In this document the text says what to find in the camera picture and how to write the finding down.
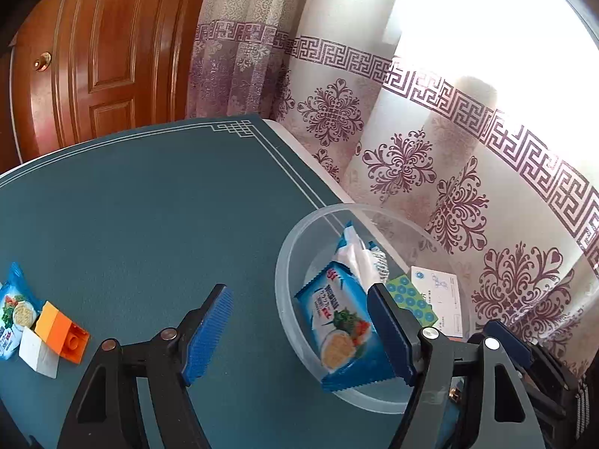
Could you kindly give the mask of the brass door knob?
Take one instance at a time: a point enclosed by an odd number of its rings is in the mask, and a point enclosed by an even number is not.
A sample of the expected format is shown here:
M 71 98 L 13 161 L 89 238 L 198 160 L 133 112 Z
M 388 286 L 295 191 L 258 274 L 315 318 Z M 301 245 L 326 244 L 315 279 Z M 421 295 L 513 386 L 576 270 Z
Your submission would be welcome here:
M 52 63 L 52 55 L 49 52 L 41 53 L 33 62 L 33 70 L 44 72 Z

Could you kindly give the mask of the brown wooden door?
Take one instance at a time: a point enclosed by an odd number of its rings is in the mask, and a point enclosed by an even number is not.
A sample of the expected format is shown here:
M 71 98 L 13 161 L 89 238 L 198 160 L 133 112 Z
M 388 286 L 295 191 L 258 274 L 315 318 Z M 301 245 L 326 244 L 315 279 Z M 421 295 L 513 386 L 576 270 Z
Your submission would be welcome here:
M 202 1 L 40 0 L 1 49 L 2 170 L 183 119 Z

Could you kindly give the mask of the blue noodle snack packet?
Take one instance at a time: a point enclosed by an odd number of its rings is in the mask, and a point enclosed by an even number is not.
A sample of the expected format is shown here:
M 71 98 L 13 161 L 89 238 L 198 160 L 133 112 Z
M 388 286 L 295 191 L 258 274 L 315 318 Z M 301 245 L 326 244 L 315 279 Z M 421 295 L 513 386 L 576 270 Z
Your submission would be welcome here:
M 295 294 L 326 374 L 336 392 L 396 377 L 367 309 L 367 295 L 342 263 L 328 263 Z

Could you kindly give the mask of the white zigzag cube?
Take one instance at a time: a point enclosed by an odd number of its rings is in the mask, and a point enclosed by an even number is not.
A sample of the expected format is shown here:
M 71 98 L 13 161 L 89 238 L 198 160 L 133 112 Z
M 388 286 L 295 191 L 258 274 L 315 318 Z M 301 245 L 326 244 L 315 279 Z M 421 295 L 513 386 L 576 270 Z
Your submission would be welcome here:
M 37 374 L 57 377 L 60 357 L 28 327 L 23 329 L 18 356 Z

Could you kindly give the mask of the clear plastic bowl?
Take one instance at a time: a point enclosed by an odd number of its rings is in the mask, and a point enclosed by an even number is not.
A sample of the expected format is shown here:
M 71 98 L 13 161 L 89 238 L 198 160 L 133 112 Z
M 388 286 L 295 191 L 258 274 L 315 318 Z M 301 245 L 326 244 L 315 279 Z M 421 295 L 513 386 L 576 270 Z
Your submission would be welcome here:
M 413 266 L 454 274 L 458 279 L 462 339 L 474 333 L 474 316 L 463 276 L 449 253 L 417 224 L 399 213 L 360 204 L 327 206 L 302 218 L 281 246 L 275 269 L 275 298 L 279 318 L 294 353 L 320 385 L 326 370 L 318 360 L 311 332 L 300 304 L 294 298 L 313 280 L 334 255 L 347 222 L 351 221 L 361 239 L 374 241 L 388 259 L 390 279 L 406 274 Z M 383 415 L 405 412 L 411 388 L 395 378 L 334 393 L 339 399 Z

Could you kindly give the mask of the green dotted card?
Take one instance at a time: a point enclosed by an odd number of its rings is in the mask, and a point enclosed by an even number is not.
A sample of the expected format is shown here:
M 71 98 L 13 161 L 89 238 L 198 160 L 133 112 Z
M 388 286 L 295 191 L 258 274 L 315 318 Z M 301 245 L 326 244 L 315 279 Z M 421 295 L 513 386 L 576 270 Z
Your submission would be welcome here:
M 432 305 L 425 301 L 408 276 L 401 275 L 389 280 L 386 288 L 397 306 L 410 311 L 421 326 L 434 326 L 439 320 L 432 310 Z

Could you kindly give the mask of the purple patterned white curtain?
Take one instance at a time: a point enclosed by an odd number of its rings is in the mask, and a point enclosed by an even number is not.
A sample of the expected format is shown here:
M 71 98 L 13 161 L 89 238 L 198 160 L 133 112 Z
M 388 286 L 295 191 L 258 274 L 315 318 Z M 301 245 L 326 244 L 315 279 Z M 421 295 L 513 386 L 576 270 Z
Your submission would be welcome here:
M 275 120 L 420 226 L 478 326 L 598 351 L 598 42 L 566 0 L 203 0 L 189 117 Z

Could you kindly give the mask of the orange yellow toy brick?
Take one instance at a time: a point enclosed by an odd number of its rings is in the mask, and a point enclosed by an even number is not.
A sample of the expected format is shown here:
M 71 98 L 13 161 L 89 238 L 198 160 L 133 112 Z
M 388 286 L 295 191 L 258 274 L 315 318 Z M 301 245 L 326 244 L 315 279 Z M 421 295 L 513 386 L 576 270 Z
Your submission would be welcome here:
M 90 334 L 51 302 L 46 301 L 34 332 L 59 357 L 79 365 Z

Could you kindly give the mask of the white printed card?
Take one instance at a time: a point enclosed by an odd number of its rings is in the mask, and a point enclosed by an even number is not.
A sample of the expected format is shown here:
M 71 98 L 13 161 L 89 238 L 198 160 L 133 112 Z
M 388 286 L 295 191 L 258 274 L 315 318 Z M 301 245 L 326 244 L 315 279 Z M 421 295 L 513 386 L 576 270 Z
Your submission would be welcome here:
M 437 317 L 432 326 L 445 336 L 462 339 L 464 329 L 457 276 L 414 266 L 411 282 Z

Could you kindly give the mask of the teal table mat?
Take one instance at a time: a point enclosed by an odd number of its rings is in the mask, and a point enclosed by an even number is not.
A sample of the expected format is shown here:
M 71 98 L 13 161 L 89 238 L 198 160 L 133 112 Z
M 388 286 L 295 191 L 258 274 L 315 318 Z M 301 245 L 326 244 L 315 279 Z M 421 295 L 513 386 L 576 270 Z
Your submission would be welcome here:
M 90 335 L 145 342 L 176 326 L 217 284 L 234 307 L 207 372 L 189 389 L 214 448 L 386 448 L 401 422 L 400 380 L 361 387 L 379 412 L 327 393 L 284 333 L 275 267 L 291 256 L 292 297 L 331 259 L 347 222 L 405 266 L 419 228 L 351 204 L 311 156 L 256 117 L 188 120 L 72 146 L 1 177 L 1 266 Z

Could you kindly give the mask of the white tissue packet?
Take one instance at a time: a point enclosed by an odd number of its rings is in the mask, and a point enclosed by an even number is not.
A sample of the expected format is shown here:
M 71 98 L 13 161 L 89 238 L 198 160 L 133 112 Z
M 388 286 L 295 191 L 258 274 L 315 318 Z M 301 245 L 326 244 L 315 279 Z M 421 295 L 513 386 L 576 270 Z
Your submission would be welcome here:
M 365 292 L 372 285 L 386 284 L 389 280 L 386 254 L 375 242 L 363 242 L 352 222 L 345 225 L 333 260 L 346 266 Z

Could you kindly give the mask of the blue noodle packet on mat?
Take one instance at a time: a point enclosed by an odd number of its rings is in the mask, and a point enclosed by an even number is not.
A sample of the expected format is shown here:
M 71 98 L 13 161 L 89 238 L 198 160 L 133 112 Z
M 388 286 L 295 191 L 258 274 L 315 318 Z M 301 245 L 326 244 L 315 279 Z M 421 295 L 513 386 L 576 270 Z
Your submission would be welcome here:
M 0 294 L 0 356 L 8 360 L 19 348 L 24 329 L 31 329 L 36 323 L 43 302 L 33 294 L 16 262 L 10 265 Z

